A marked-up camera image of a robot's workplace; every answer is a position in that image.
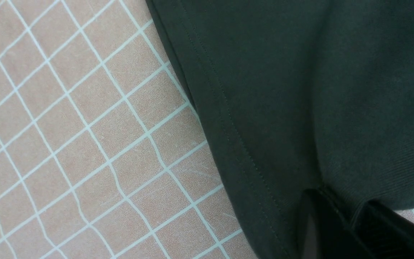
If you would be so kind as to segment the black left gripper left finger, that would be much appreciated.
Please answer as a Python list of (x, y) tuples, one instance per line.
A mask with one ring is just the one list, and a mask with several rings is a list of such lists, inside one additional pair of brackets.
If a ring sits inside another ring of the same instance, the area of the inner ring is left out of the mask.
[(302, 194), (302, 258), (364, 259), (366, 250), (337, 207), (318, 190)]

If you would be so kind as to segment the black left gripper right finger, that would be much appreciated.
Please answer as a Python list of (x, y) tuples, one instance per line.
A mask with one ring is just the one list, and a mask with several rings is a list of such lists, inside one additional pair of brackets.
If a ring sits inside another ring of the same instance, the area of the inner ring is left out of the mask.
[(355, 234), (374, 259), (414, 259), (414, 224), (384, 205), (364, 205)]

